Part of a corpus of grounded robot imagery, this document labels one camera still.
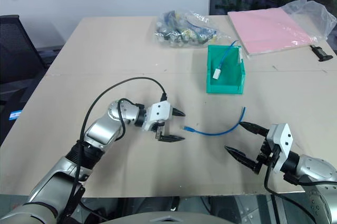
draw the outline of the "pink folder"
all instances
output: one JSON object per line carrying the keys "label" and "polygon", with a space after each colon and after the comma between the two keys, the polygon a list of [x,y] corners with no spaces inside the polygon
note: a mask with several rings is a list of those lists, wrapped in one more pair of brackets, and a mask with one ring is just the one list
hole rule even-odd
{"label": "pink folder", "polygon": [[249,54],[312,43],[307,33],[281,8],[228,12],[228,16]]}

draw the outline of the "black chair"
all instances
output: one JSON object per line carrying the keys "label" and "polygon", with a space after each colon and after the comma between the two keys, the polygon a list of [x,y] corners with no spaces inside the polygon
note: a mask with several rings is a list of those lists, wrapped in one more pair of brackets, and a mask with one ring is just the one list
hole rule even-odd
{"label": "black chair", "polygon": [[46,70],[47,66],[29,39],[19,16],[0,16],[0,99],[1,105],[4,105],[0,120],[0,146],[15,122],[9,120],[10,113],[23,109]]}

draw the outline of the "clear plastic bag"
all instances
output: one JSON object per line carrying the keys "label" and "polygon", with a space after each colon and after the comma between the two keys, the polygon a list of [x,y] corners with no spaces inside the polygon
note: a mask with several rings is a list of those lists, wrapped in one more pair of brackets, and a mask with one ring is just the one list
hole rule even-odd
{"label": "clear plastic bag", "polygon": [[337,23],[336,17],[315,1],[296,0],[281,9],[306,31],[313,43],[326,40]]}
{"label": "clear plastic bag", "polygon": [[248,55],[315,44],[326,40],[336,25],[324,5],[306,0],[228,16]]}
{"label": "clear plastic bag", "polygon": [[220,39],[231,40],[217,30],[208,17],[191,11],[169,11],[157,19],[157,40],[171,47],[205,47]]}

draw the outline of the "wooden table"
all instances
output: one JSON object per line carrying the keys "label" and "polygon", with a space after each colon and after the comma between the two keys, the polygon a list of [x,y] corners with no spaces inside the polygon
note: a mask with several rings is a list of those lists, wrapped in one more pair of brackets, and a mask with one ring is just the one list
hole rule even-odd
{"label": "wooden table", "polygon": [[[235,38],[226,16],[212,16]],[[244,121],[268,128],[286,122],[292,150],[322,157],[337,166],[337,59],[318,62],[309,47],[244,56],[243,95],[206,94],[207,49],[162,48],[153,41],[154,17],[83,19],[42,79],[0,148],[0,193],[29,194],[79,138],[85,113],[107,87],[134,76],[149,76],[166,88],[168,100],[186,113],[169,131],[186,137],[163,143],[154,133],[127,127],[85,184],[87,197],[192,196],[266,193],[265,167],[259,176],[223,148],[229,145],[255,159],[263,138],[237,128],[222,137],[183,131],[184,125],[219,132]],[[326,42],[319,44],[328,54]],[[159,100],[150,81],[124,84],[106,94],[88,125],[110,104],[128,98],[146,106]],[[278,192],[302,191],[273,175]]]}

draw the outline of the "transparent green box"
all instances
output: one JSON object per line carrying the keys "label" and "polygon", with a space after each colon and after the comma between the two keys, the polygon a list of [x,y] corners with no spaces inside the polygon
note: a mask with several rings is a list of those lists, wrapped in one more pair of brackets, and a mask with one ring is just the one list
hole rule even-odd
{"label": "transparent green box", "polygon": [[218,80],[213,78],[215,69],[229,46],[209,45],[207,53],[207,93],[242,94],[245,80],[244,63],[241,47],[234,46],[229,50],[223,62]]}

